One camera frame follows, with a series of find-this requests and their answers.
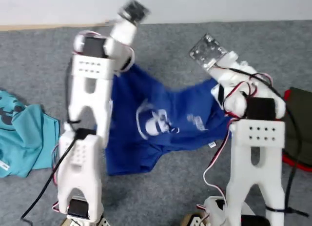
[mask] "black wire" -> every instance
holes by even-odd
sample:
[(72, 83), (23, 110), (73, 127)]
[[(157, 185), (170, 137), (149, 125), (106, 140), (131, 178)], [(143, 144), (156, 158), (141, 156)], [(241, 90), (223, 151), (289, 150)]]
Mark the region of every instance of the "black wire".
[(72, 219), (72, 221), (73, 221), (76, 225), (81, 226), (81, 224), (79, 224), (76, 220), (73, 220), (73, 219)]
[(43, 186), (40, 194), (38, 195), (38, 197), (33, 201), (33, 203), (30, 205), (30, 207), (22, 214), (22, 216), (20, 217), (20, 219), (24, 222), (29, 223), (29, 220), (26, 220), (25, 217), (26, 215), (34, 208), (34, 206), (37, 204), (37, 202), (40, 200), (40, 198), (43, 196), (44, 192), (46, 191), (49, 183), (51, 182), (51, 180), (53, 179), (54, 174), (56, 173), (59, 165), (61, 164), (61, 162), (64, 160), (64, 158), (66, 157), (66, 155), (69, 153), (69, 151), (73, 148), (75, 142), (77, 140), (77, 135), (75, 135), (73, 141), (70, 143), (70, 145), (68, 146), (67, 150), (65, 151), (65, 153), (62, 155), (62, 157), (59, 159), (58, 163), (55, 165), (55, 167), (52, 170), (52, 173), (50, 175), (50, 177), (48, 178), (48, 180), (46, 181), (45, 185)]
[[(246, 75), (246, 76), (249, 76), (251, 78), (254, 78), (260, 82), (262, 82), (263, 84), (265, 84), (273, 93), (275, 93), (279, 98), (281, 98), (283, 101), (284, 98), (278, 93), (278, 91), (273, 88), (273, 86), (266, 82), (265, 80), (257, 77), (255, 74), (250, 74), (248, 72), (245, 72), (245, 71), (242, 71), (242, 70), (239, 70), (239, 69), (235, 69), (235, 68), (225, 68), (225, 67), (220, 67), (218, 65), (216, 65), (216, 67), (219, 67), (221, 69), (226, 69), (226, 70), (231, 70), (233, 72), (236, 72), (236, 73), (239, 73), (239, 74), (243, 74), (243, 75)], [(297, 214), (300, 214), (299, 212), (301, 211), (298, 211), (298, 210), (294, 210), (292, 208), (289, 207), (289, 198), (290, 198), (290, 191), (291, 191), (291, 188), (292, 188), (292, 184), (293, 184), (293, 179), (294, 179), (294, 176), (296, 174), (296, 171), (297, 171), (297, 165), (298, 165), (298, 162), (299, 162), (299, 158), (300, 158), (300, 154), (301, 154), (301, 150), (302, 150), (302, 136), (301, 136), (301, 132), (300, 132), (300, 129), (295, 121), (295, 118), (293, 116), (293, 113), (291, 112), (291, 110), (289, 109), (289, 107), (286, 105), (286, 111), (291, 119), (291, 122), (293, 124), (293, 127), (294, 127), (294, 130), (295, 130), (295, 133), (296, 133), (296, 138), (297, 138), (297, 151), (296, 151), (296, 158), (295, 158), (295, 165), (292, 167), (292, 170), (290, 172), (290, 175), (289, 175), (289, 178), (288, 178), (288, 182), (287, 182), (287, 186), (286, 186), (286, 192), (285, 192), (285, 209), (284, 209), (284, 212), (285, 213), (297, 213)]]

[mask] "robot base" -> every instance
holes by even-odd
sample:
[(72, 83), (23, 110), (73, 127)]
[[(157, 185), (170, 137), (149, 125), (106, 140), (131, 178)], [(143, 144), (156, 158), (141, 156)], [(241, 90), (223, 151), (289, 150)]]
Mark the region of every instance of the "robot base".
[[(209, 197), (205, 200), (206, 212), (209, 212), (209, 217), (201, 224), (199, 222), (205, 216), (203, 213), (188, 214), (184, 217), (181, 226), (228, 226), (225, 222), (225, 212), (223, 210), (224, 201), (222, 197)], [(242, 207), (242, 215), (254, 216), (251, 208), (244, 203)]]
[[(76, 221), (76, 223), (71, 219), (66, 219), (60, 226), (87, 226), (81, 221)], [(97, 224), (88, 224), (88, 226), (110, 226), (108, 221), (103, 218), (100, 222)]]

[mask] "white wire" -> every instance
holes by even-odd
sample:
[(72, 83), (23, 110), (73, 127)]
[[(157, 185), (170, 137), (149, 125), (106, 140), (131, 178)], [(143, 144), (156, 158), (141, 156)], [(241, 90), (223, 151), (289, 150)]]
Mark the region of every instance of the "white wire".
[(201, 223), (202, 223), (205, 219), (207, 219), (208, 217), (209, 217), (209, 214), (206, 214), (206, 215), (199, 221), (198, 226), (200, 226)]
[(216, 163), (217, 159), (219, 158), (220, 154), (222, 153), (222, 150), (223, 150), (225, 144), (226, 144), (227, 141), (228, 141), (229, 135), (230, 135), (230, 130), (228, 130), (228, 132), (227, 132), (225, 141), (224, 141), (224, 143), (223, 143), (223, 146), (220, 148), (219, 153), (217, 154), (217, 156), (215, 157), (215, 159), (213, 160), (213, 162), (206, 168), (206, 170), (204, 171), (204, 174), (203, 174), (203, 179), (204, 179), (204, 182), (206, 183), (206, 185), (208, 185), (208, 186), (210, 186), (210, 187), (213, 187), (213, 188), (216, 188), (216, 189), (220, 192), (220, 194), (221, 194), (221, 196), (222, 196), (222, 198), (223, 198), (223, 200), (224, 200), (225, 206), (227, 206), (228, 204), (227, 204), (226, 198), (225, 198), (225, 196), (224, 196), (224, 193), (222, 192), (222, 190), (221, 190), (218, 186), (213, 185), (213, 184), (210, 184), (210, 183), (207, 182), (207, 180), (206, 180), (206, 173), (207, 173), (207, 172), (214, 166), (214, 164)]

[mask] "printed logo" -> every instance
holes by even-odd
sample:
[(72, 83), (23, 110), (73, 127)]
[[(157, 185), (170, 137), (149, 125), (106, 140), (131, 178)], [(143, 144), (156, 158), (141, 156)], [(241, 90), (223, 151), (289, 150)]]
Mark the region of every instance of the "printed logo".
[(208, 129), (205, 128), (204, 123), (200, 116), (194, 116), (193, 114), (187, 115), (187, 121), (192, 122), (199, 131), (207, 131)]
[(155, 109), (147, 99), (136, 110), (136, 125), (142, 138), (148, 139), (148, 136), (157, 136), (168, 132), (176, 134), (180, 132), (179, 128), (173, 127), (165, 109)]

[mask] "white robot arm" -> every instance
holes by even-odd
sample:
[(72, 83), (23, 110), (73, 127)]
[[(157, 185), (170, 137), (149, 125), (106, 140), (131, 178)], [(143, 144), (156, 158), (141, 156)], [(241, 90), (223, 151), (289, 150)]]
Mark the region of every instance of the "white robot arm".
[[(137, 25), (148, 10), (135, 0), (118, 14), (109, 37), (92, 31), (80, 32), (74, 42), (73, 85), (68, 107), (69, 121), (59, 141), (59, 155), (64, 157), (58, 171), (58, 207), (60, 213), (80, 226), (107, 226), (103, 219), (100, 157), (106, 147), (113, 103), (111, 92), (114, 74), (127, 70), (134, 62), (130, 47)], [(87, 92), (89, 78), (96, 80), (93, 93)], [(85, 107), (93, 111), (97, 123), (92, 130), (75, 130)], [(78, 189), (83, 196), (73, 196)]]
[[(195, 45), (190, 56), (219, 83), (211, 93), (220, 107), (236, 118), (230, 126), (231, 178), (226, 199), (206, 199), (204, 208), (209, 214), (209, 223), (211, 226), (283, 226), (285, 195), (281, 184), (281, 162), (285, 125), (276, 119), (284, 116), (285, 102), (257, 80), (263, 79), (264, 74), (258, 74), (246, 62), (238, 63), (237, 54), (227, 52), (209, 34)], [(251, 162), (253, 146), (260, 147), (257, 165)], [(255, 184), (259, 185), (265, 200), (266, 218), (252, 216), (254, 213), (244, 202)]]

